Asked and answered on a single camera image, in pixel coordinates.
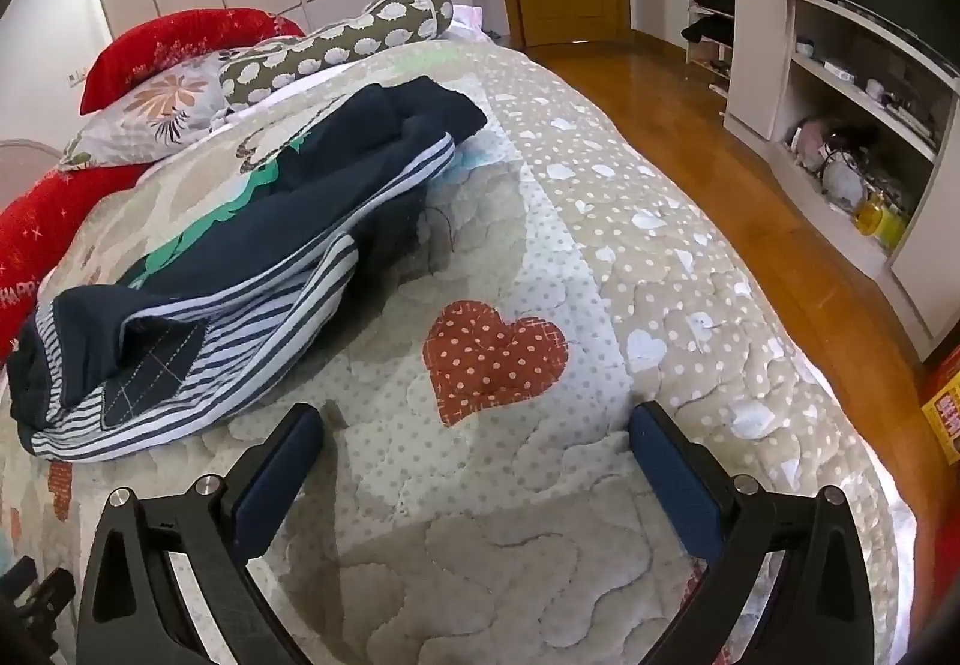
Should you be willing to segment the floral grey pillow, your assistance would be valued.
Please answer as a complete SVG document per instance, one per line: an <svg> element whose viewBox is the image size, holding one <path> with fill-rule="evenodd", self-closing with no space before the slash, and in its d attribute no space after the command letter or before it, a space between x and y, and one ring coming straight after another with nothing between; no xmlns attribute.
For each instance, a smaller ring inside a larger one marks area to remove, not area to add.
<svg viewBox="0 0 960 665"><path fill-rule="evenodd" d="M151 164L202 140L226 117L220 70L239 49L184 60L94 112L60 160L60 171Z"/></svg>

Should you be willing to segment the red pillow behind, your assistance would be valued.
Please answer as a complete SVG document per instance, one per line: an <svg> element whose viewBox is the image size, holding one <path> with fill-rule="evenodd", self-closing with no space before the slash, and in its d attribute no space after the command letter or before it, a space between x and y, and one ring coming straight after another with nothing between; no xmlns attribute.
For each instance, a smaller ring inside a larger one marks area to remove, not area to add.
<svg viewBox="0 0 960 665"><path fill-rule="evenodd" d="M192 8L145 21L99 52L86 74L78 112L98 112L184 60L303 34L295 21L256 8Z"/></svg>

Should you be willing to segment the red long pillow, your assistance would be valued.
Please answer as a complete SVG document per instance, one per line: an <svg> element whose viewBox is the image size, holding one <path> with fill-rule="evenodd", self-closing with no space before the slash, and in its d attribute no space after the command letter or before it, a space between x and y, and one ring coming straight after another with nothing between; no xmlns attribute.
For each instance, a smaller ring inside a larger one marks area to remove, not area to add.
<svg viewBox="0 0 960 665"><path fill-rule="evenodd" d="M137 184L148 164L52 169L2 211L0 238L0 360L16 346L37 291L60 262L89 212L104 197Z"/></svg>

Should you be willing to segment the olive dotted bolster pillow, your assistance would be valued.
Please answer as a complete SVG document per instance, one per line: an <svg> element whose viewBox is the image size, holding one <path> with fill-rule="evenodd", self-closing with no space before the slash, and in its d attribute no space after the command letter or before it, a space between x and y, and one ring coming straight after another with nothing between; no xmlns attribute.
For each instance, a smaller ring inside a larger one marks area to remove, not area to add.
<svg viewBox="0 0 960 665"><path fill-rule="evenodd" d="M306 36L265 39L243 50L220 70L221 93L229 109L249 109L327 68L439 38L452 18L452 0L373 0L359 15Z"/></svg>

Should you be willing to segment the heart patterned quilt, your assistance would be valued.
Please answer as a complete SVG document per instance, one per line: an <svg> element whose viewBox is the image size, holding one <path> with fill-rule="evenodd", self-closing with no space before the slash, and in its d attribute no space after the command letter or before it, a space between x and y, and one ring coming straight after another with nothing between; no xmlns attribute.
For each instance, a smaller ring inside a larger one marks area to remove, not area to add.
<svg viewBox="0 0 960 665"><path fill-rule="evenodd" d="M107 496L226 475L291 406L324 449L251 577L306 663L638 663L703 577L631 454L656 402L731 475L843 491L866 562L874 663L905 655L914 520L708 215L551 71L499 47L401 47L239 114L99 203L39 291L114 284L233 199L353 93L427 77L485 127L427 187L416 228L356 272L272 389L117 459L28 454L2 379L2 559L63 567L76 660Z"/></svg>

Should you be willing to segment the white shelf unit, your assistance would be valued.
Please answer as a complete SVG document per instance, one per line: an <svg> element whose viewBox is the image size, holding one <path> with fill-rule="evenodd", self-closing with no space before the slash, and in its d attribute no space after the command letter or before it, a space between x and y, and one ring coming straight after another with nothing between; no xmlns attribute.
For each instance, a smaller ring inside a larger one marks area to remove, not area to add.
<svg viewBox="0 0 960 665"><path fill-rule="evenodd" d="M800 124L872 128L908 199L892 247L854 227L789 145ZM823 238L877 283L921 358L958 325L958 80L827 0L736 0L724 125L770 166Z"/></svg>

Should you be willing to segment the yellow bottle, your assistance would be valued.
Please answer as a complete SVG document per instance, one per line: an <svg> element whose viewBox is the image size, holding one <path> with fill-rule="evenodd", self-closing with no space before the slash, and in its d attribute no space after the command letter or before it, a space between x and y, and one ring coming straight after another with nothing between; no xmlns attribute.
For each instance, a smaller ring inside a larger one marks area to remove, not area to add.
<svg viewBox="0 0 960 665"><path fill-rule="evenodd" d="M854 210L854 226L862 236L874 239L887 252L892 252L907 231L907 218L884 194L872 192Z"/></svg>

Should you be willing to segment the navy striped pants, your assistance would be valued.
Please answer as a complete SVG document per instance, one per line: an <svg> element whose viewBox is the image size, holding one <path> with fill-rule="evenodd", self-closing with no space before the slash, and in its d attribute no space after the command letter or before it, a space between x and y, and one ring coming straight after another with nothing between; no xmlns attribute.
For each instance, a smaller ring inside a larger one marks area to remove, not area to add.
<svg viewBox="0 0 960 665"><path fill-rule="evenodd" d="M39 305L8 362L23 449L117 459L252 405L331 320L356 272L397 257L431 179L485 122L469 96L431 78L365 86L117 283Z"/></svg>

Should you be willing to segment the red yellow box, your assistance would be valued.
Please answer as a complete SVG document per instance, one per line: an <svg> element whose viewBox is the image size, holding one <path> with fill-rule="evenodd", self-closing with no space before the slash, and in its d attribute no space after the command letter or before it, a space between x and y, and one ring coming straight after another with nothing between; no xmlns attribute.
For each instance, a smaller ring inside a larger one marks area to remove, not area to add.
<svg viewBox="0 0 960 665"><path fill-rule="evenodd" d="M924 417L950 465L960 450L960 360L958 348L932 369L924 382Z"/></svg>

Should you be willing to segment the round headboard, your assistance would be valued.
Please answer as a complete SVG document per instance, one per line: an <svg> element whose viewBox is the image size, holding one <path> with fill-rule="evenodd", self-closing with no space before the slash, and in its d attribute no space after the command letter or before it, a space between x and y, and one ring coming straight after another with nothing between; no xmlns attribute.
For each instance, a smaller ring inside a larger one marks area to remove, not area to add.
<svg viewBox="0 0 960 665"><path fill-rule="evenodd" d="M62 153L43 143L14 138L0 142L0 210L59 164Z"/></svg>

